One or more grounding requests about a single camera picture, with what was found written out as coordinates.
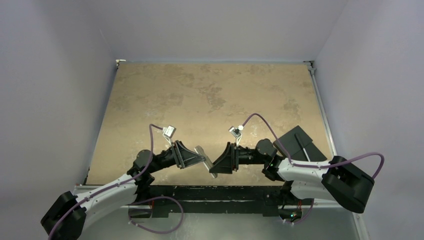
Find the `white remote control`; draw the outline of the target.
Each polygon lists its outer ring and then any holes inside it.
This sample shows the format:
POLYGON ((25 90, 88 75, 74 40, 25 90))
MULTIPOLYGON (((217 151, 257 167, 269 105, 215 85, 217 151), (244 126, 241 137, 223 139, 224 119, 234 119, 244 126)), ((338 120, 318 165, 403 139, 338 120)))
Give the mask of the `white remote control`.
POLYGON ((204 151, 204 149, 200 146, 197 145, 194 148, 195 152, 201 156, 203 156, 205 158, 205 161, 203 161, 204 166, 207 169, 207 172, 214 178, 216 179, 218 177, 217 173, 210 173, 210 169, 213 167, 213 163, 211 161, 211 159, 207 156, 206 152, 204 151))

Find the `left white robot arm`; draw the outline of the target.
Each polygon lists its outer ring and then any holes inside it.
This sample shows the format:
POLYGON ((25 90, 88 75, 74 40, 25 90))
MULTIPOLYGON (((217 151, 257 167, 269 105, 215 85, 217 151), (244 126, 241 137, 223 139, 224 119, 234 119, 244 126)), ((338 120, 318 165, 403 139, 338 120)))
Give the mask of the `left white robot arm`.
POLYGON ((154 154, 140 151, 132 167, 118 179, 90 191, 61 194, 40 223, 50 240, 76 240, 90 225, 123 206, 142 205, 163 199, 153 196, 152 173, 171 166, 181 169, 206 161, 206 157, 175 141, 167 150, 154 154))

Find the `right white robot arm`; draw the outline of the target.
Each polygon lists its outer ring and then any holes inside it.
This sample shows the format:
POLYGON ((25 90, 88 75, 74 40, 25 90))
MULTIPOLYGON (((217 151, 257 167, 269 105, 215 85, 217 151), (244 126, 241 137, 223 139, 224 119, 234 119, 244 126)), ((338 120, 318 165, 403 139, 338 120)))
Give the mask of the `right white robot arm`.
POLYGON ((277 151, 267 138, 260 140, 255 148, 228 142, 208 171, 210 174, 232 174, 239 165, 263 165, 261 172, 266 178, 284 182, 280 196, 288 204, 296 200, 322 199, 335 201, 354 213, 365 211, 375 180, 363 170, 341 156, 301 167, 300 161, 289 161, 277 151))

